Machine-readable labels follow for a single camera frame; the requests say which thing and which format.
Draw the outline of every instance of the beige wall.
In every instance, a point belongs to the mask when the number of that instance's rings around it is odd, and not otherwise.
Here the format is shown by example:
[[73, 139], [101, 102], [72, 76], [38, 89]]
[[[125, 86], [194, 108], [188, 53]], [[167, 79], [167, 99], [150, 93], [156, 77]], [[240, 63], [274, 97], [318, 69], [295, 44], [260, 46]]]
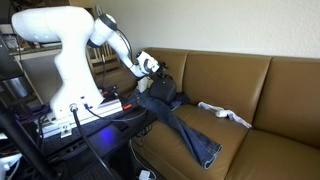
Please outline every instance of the beige wall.
[[170, 47], [320, 57], [319, 0], [98, 0], [134, 53]]

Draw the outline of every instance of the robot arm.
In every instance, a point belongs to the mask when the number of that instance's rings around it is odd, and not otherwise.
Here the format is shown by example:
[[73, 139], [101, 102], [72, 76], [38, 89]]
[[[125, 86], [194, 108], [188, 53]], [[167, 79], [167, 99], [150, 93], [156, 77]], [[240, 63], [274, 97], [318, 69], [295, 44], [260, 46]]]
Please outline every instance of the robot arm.
[[133, 64], [129, 58], [129, 43], [118, 31], [116, 21], [108, 14], [102, 14], [95, 21], [94, 31], [88, 41], [91, 47], [99, 47], [103, 43], [109, 44], [119, 55], [121, 61], [136, 77], [143, 77], [159, 69], [158, 61], [149, 54], [141, 51], [136, 58], [139, 64]]
[[71, 105], [77, 105], [80, 112], [95, 110], [103, 101], [87, 64], [85, 50], [88, 42], [92, 46], [107, 42], [137, 77], [159, 68], [158, 62], [144, 52], [137, 56], [139, 65], [132, 63], [126, 48], [128, 42], [120, 36], [115, 20], [109, 15], [102, 15], [94, 22], [92, 16], [80, 7], [37, 8], [14, 14], [12, 24], [27, 41], [62, 42], [62, 51], [55, 57], [55, 65], [63, 83], [50, 101], [56, 119], [72, 116]]

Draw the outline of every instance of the metal stand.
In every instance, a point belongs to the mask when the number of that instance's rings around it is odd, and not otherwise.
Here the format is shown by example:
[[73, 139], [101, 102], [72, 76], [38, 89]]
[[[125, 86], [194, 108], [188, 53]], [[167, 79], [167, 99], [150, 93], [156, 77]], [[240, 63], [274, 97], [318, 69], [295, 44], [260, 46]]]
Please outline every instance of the metal stand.
[[12, 141], [23, 157], [40, 173], [44, 179], [60, 179], [62, 173], [58, 173], [44, 158], [34, 141], [26, 133], [6, 108], [0, 105], [0, 128]]

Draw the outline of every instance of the brown leather couch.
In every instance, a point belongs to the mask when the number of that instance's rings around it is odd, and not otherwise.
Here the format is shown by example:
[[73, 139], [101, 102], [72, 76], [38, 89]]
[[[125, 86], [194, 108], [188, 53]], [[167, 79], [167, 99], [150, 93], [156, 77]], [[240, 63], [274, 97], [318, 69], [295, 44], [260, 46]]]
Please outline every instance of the brown leather couch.
[[[320, 60], [175, 49], [147, 49], [191, 104], [174, 112], [223, 146], [208, 169], [175, 130], [160, 122], [135, 150], [169, 180], [320, 179]], [[216, 118], [203, 101], [252, 124]]]

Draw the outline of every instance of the jeans leg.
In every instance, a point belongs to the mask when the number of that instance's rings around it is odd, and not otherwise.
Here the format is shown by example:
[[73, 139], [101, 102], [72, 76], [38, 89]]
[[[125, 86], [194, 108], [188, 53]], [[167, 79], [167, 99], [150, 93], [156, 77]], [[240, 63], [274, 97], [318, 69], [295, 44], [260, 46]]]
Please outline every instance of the jeans leg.
[[208, 169], [213, 164], [222, 149], [220, 144], [189, 127], [159, 99], [151, 98], [143, 93], [139, 95], [138, 100], [143, 107], [157, 115], [158, 121], [180, 133], [190, 153], [202, 167]]

